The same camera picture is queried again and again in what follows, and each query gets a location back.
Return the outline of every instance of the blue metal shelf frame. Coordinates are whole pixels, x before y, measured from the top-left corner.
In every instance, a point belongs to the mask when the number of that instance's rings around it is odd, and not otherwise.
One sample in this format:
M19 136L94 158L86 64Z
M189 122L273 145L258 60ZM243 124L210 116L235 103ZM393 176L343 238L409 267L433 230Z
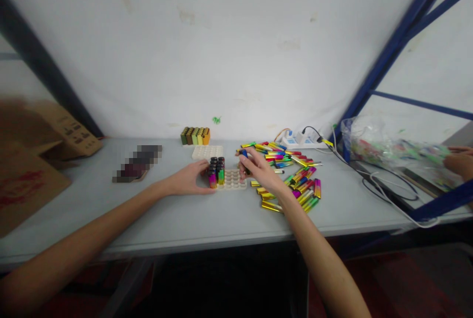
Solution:
M455 110L398 95L378 92L376 90L407 43L460 0L444 0L435 9L429 12L436 1L437 0L413 0L398 27L390 37L381 54L378 56L369 74L367 75L363 84L359 88L358 92L354 96L352 102L338 123L338 126L335 130L337 140L341 140L341 121L357 116L372 95L385 97L468 120L473 120L473 114L466 111ZM348 151L344 152L344 158L345 157L349 157ZM457 189L432 200L428 204L421 206L414 211L411 211L409 215L416 221L424 221L441 216L471 201L473 201L473 180L466 182ZM362 248L367 248L379 241L380 238L377 238L374 241L365 240L361 246L359 244L354 246L354 252L357 252Z

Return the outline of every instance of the hand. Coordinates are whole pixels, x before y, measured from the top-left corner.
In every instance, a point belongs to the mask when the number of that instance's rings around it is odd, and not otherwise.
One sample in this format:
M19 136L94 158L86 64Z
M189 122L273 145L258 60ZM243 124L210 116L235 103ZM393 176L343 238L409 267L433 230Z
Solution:
M473 156L473 148L472 147L448 147L450 152L455 154L466 154L469 156Z
M468 154L450 154L443 160L443 165L460 175L464 181L473 179L473 157Z
M212 194L215 189L200 188L196 184L197 176L205 171L208 166L208 161L204 159L191 163L159 183L164 185L168 195Z
M243 155L239 155L240 162L238 163L238 168L240 170L241 179L253 177L261 186L274 195L288 189L260 153L253 147L247 147L245 150L252 157L246 158ZM245 167L251 172L250 175L246 175Z

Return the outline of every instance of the black cable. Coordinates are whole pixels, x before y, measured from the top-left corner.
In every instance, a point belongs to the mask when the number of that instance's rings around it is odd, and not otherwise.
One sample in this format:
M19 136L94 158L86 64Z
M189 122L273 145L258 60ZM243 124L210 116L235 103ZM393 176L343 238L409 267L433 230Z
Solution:
M302 134L305 133L305 129L308 128L308 127L311 128L311 129L313 129L313 130L319 135L319 139L317 140L317 142L318 142L318 143L321 143L321 142L322 142L322 139L323 139L322 135L319 133L319 131L317 131L317 130L316 130L315 128L313 128L312 126L306 126L306 127L304 127L304 129L302 130ZM353 169L354 171L356 171L357 174L361 175L361 173L360 173L357 169L353 168L349 163L345 162L345 160L342 159L342 158L338 155L337 152L335 152L335 150L334 150L333 147L331 147L331 146L328 145L328 144L326 144L326 145L327 145L327 148L328 148L329 150L331 150L332 153L333 153L342 163L348 165L351 169ZM364 161L364 160L355 159L355 160L352 160L352 161L353 161L353 162L366 163L366 164L369 164L369 165L371 165L371 166L373 166L373 167L375 167L375 168L378 168L378 169L381 169L381 170L387 171L388 173L393 174L394 176L396 176L397 178L401 179L404 183L406 183L406 184L411 188L411 190L415 193L415 198L414 198L414 199L412 199L412 198L407 198L407 197L401 196L401 195L399 195L399 194L397 194L397 193L395 193L395 192L393 192L393 191L391 191L391 192L392 192L395 196L400 197L401 199L404 199L404 200L406 200L406 201L418 201L418 200L419 200L419 193L417 192L417 190L416 190L406 179L404 179L404 178L401 177L400 175L396 174L395 172L393 172L393 171L391 171L391 170L388 170L388 169L385 169L385 168L383 168L383 167L381 167L381 166L379 166L379 165L375 165L375 164L368 163L367 161ZM374 195L376 195L377 197L379 197L381 200L383 200L383 201L385 201L385 202L391 204L391 203L390 203L389 201L387 201L384 197L382 197L381 195L375 193L372 189L370 189L370 188L368 187L368 185L366 184L366 181L367 181L367 180L366 180L365 178L362 179L362 184L363 184L363 186L364 186L365 188L367 188L370 192L372 192Z

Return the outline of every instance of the transparent plastic bag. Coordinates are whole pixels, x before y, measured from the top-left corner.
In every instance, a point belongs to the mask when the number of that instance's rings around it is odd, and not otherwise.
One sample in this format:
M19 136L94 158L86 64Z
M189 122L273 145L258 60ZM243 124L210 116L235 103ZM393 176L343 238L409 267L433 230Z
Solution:
M407 168L445 191L462 183L459 176L443 166L450 154L446 146L392 138L384 132L384 126L380 117L372 115L343 120L340 127L350 158L398 173L400 168Z

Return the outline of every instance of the dark floor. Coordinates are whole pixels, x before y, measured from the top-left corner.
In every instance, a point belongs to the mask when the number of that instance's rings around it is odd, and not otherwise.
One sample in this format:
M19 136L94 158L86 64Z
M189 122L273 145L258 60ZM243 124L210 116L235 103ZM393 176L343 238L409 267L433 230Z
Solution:
M456 244L472 244L472 225L469 221L415 230L346 260L373 317L473 317L473 267ZM363 237L329 241L343 252ZM113 262L85 269L36 316L94 317L125 268L125 263ZM154 307L159 317L196 317L208 308L226 317L304 317L306 278L295 242L171 255L153 284L150 272L132 316L150 316L144 313ZM309 317L326 317L315 287L309 287ZM239 311L245 305L263 311Z

